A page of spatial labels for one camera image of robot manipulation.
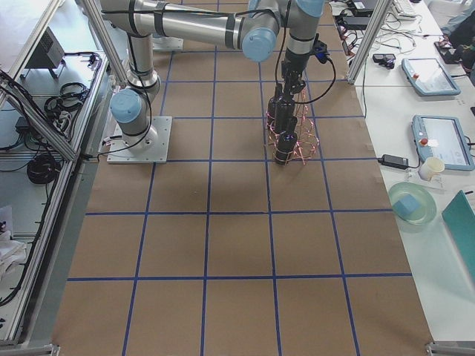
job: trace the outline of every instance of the white table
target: white table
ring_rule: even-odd
[[[424,16],[421,26],[425,31],[428,34],[437,33],[432,32],[438,28],[433,27],[435,21],[425,4],[416,4],[415,7]],[[435,40],[436,37],[416,38],[417,48],[410,55],[396,55],[398,60],[393,70],[378,66],[371,58],[368,60],[364,86],[367,126],[377,156],[404,156],[409,158],[411,165],[417,165],[416,147],[410,129],[416,114],[456,116],[465,135],[475,140],[475,116],[470,111],[470,106],[475,106],[475,87],[468,77],[456,79],[462,89],[460,95],[430,98],[417,95],[403,74],[400,65],[402,58],[422,56],[423,53],[426,53],[425,56],[430,53],[432,57],[438,56],[433,46]],[[373,53],[391,51],[373,50]],[[452,74],[461,71],[459,66],[451,67]],[[363,70],[356,81],[356,90],[363,107],[362,78]],[[381,167],[381,172],[387,189],[404,181],[406,174],[387,167]],[[475,188],[475,173],[445,171],[442,181],[444,191],[428,189],[437,204],[436,219],[425,226],[416,227],[398,218],[398,226],[433,339],[474,341],[475,286],[440,213],[458,190]]]

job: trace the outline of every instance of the robotic arm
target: robotic arm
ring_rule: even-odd
[[[100,2],[103,17],[127,33],[129,85],[135,91],[145,91],[150,102],[160,88],[160,79],[153,67],[152,33],[240,49],[252,61],[262,62],[272,54],[280,28],[288,28],[289,40],[282,64],[285,84],[283,90],[276,90],[279,97],[275,100],[275,115],[276,118],[285,116],[285,120],[280,120],[285,130],[285,121],[292,117],[295,107],[293,94],[304,88],[302,73],[309,57],[315,54],[316,31],[324,0],[251,0],[249,10],[243,13],[216,13],[157,0]],[[112,113],[129,139],[143,134],[147,128],[147,119],[139,117],[144,114],[144,98],[131,96],[134,96],[131,90],[125,89],[111,101]]]

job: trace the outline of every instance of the blue joint cap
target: blue joint cap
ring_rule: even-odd
[[[254,62],[265,61],[272,54],[276,41],[274,31],[267,27],[255,28],[244,37],[242,44],[244,56]]]
[[[124,89],[111,99],[111,111],[120,124],[134,121],[142,110],[140,95],[132,89]]]
[[[321,17],[324,13],[324,0],[296,0],[297,6],[311,17]]]
[[[253,11],[258,8],[260,0],[249,0],[249,3],[247,4],[247,10],[248,11]]]

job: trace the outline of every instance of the wire basket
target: wire basket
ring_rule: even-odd
[[[297,102],[305,102],[307,100],[307,91],[303,89],[297,98]],[[294,151],[291,153],[281,152],[277,149],[277,142],[279,134],[275,132],[275,120],[270,114],[266,113],[267,129],[269,130],[267,145],[274,146],[273,158],[283,164],[287,164],[293,159],[299,159],[305,165],[309,159],[315,156],[318,148],[319,140],[315,133],[315,126],[311,119],[307,118],[309,107],[307,105],[295,106],[295,117],[298,119],[297,126],[295,126],[295,132],[298,135],[297,143],[295,144]],[[280,152],[286,156],[285,161],[276,157],[276,153]]]

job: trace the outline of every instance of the black round object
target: black round object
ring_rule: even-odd
[[[57,177],[61,165],[50,154],[36,156],[27,165],[28,179],[34,184],[48,184]]]

